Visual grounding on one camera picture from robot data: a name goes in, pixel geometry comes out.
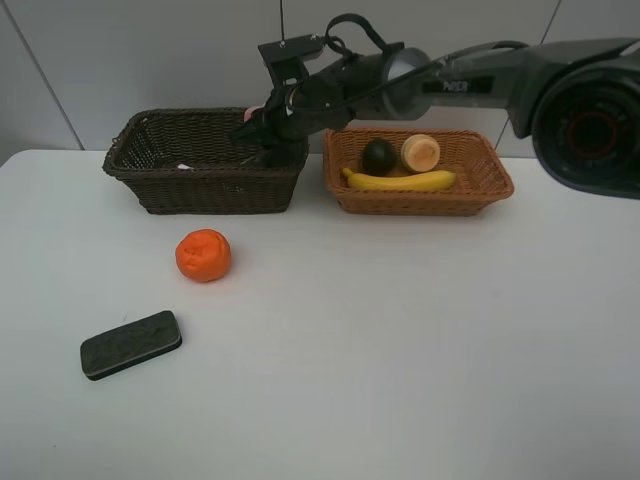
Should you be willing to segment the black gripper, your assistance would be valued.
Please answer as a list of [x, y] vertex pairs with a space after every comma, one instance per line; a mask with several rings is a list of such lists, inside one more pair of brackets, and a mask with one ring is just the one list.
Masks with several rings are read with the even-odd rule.
[[268, 61], [273, 83], [262, 112], [253, 112], [231, 133], [236, 143], [278, 145], [280, 138], [306, 138], [324, 129], [341, 130], [354, 120], [388, 117], [383, 54], [341, 58], [310, 74], [301, 58]]

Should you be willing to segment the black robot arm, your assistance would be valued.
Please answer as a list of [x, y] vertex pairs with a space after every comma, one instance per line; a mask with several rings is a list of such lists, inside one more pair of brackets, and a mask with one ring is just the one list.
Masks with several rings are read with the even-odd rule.
[[341, 49], [312, 74], [309, 42], [265, 44], [261, 52], [273, 89], [235, 131], [236, 141], [291, 144], [355, 120], [414, 121], [434, 106], [501, 109], [557, 182], [595, 195], [639, 195], [635, 38], [500, 41], [438, 59], [400, 43], [372, 55]]

